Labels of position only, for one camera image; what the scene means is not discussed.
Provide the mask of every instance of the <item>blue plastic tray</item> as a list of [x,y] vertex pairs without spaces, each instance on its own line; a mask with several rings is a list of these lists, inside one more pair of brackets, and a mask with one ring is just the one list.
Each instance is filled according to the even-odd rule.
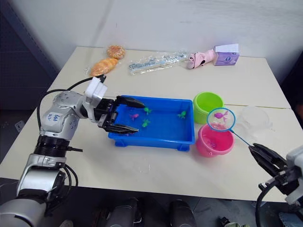
[[[124,124],[139,129],[137,133],[122,135],[109,133],[108,137],[114,139],[118,147],[144,146],[158,148],[175,148],[188,151],[189,146],[195,142],[193,103],[185,99],[168,99],[152,97],[133,97],[140,100],[151,109],[146,114],[143,109],[120,105],[117,109],[116,124]],[[186,111],[185,119],[178,117]],[[139,114],[134,121],[130,115]],[[147,127],[142,127],[144,119],[150,121]]]

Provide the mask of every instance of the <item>purple toy fish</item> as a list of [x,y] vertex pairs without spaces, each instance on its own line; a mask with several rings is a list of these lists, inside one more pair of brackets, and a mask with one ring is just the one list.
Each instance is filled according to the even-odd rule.
[[131,119],[134,121],[137,117],[139,117],[139,114],[129,115]]
[[227,115],[227,113],[228,113],[228,110],[224,113],[224,114],[222,114],[222,113],[215,113],[214,114],[214,116],[216,117],[216,118],[218,118],[218,119],[220,119],[220,118],[223,118],[223,120],[224,120],[224,122],[226,121],[226,117],[225,117],[225,115]]

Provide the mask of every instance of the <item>gray wall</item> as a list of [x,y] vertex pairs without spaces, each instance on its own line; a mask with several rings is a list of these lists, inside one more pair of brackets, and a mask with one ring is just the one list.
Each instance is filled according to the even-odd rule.
[[303,50],[302,0],[12,0],[62,68],[75,46],[192,52],[239,43],[281,82]]

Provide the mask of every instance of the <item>green bucket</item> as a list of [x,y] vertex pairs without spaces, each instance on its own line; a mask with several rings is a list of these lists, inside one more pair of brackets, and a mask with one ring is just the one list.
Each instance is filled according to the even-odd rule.
[[194,120],[198,124],[206,124],[207,115],[215,108],[223,107],[220,96],[212,92],[201,92],[194,98]]

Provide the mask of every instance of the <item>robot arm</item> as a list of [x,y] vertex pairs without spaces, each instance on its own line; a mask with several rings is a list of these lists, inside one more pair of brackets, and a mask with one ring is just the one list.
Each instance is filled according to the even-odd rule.
[[144,108],[144,104],[129,97],[105,99],[105,78],[93,78],[84,95],[73,91],[58,94],[52,107],[43,115],[37,145],[29,155],[17,187],[17,198],[0,207],[0,227],[35,227],[67,197],[64,192],[66,175],[71,187],[67,151],[82,151],[69,146],[79,119],[89,118],[108,132],[136,133],[138,129],[115,124],[120,104]]

